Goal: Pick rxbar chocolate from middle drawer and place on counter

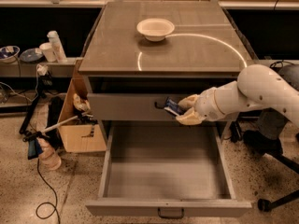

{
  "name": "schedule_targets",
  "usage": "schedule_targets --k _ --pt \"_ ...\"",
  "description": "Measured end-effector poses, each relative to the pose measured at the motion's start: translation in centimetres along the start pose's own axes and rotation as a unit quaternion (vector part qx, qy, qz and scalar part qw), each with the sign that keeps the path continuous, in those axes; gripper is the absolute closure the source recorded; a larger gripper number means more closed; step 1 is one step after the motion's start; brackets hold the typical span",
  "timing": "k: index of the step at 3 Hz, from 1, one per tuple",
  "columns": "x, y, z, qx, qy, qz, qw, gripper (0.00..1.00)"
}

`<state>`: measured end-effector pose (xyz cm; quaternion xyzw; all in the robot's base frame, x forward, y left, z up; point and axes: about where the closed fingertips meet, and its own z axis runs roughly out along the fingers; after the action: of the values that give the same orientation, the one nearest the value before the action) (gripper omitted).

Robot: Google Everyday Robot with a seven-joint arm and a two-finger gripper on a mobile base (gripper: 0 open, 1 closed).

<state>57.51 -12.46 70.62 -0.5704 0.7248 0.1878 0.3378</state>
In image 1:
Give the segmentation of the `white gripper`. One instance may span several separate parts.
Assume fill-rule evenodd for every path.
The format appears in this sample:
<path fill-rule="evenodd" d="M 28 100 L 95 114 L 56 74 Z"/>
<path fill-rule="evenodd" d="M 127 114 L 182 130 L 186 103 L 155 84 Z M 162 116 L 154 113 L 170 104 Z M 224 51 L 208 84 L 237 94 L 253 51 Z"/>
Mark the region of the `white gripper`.
<path fill-rule="evenodd" d="M 178 105 L 187 111 L 183 115 L 177 116 L 176 121 L 182 125 L 198 125 L 204 120 L 222 119 L 224 114 L 217 106 L 215 92 L 216 88 L 212 87 L 199 95 L 193 94 L 180 100 Z"/>

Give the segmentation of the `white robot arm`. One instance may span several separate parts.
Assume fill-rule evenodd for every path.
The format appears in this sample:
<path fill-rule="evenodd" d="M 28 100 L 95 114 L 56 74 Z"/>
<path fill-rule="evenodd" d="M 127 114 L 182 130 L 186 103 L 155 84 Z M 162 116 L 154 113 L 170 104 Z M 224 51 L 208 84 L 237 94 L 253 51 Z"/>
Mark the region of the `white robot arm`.
<path fill-rule="evenodd" d="M 236 81 L 188 96 L 178 105 L 185 110 L 183 115 L 176 117 L 183 125 L 272 108 L 299 126 L 299 92 L 277 72 L 261 64 L 244 68 Z"/>

